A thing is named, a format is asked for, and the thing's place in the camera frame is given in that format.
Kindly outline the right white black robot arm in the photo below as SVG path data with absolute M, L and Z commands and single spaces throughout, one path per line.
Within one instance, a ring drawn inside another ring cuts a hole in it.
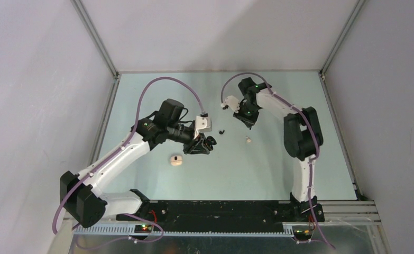
M 257 84 L 252 78 L 242 79 L 238 88 L 242 100 L 233 96 L 233 116 L 251 129 L 260 110 L 267 110 L 283 123 L 283 144 L 294 159 L 293 187 L 290 193 L 290 214 L 296 221 L 314 221 L 320 211 L 314 188 L 315 164 L 323 144 L 323 135 L 313 107 L 297 108 L 270 90 L 270 85 Z

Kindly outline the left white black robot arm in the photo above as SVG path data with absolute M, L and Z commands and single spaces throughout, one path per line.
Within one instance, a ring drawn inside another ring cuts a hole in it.
M 181 143 L 186 155 L 210 154 L 217 142 L 205 135 L 211 131 L 208 113 L 181 121 L 185 109 L 182 103 L 166 99 L 159 110 L 138 120 L 108 154 L 77 174 L 65 172 L 60 177 L 62 208 L 84 228 L 111 215 L 127 213 L 136 220 L 146 219 L 150 207 L 137 192 L 107 193 L 106 188 L 129 165 L 167 140 Z

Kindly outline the black earbud charging case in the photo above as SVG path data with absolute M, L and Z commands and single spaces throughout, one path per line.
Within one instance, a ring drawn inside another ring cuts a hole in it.
M 212 137 L 212 136 L 208 136 L 207 138 L 206 138 L 206 143 L 209 145 L 209 146 L 215 146 L 216 144 L 217 144 L 217 141 Z

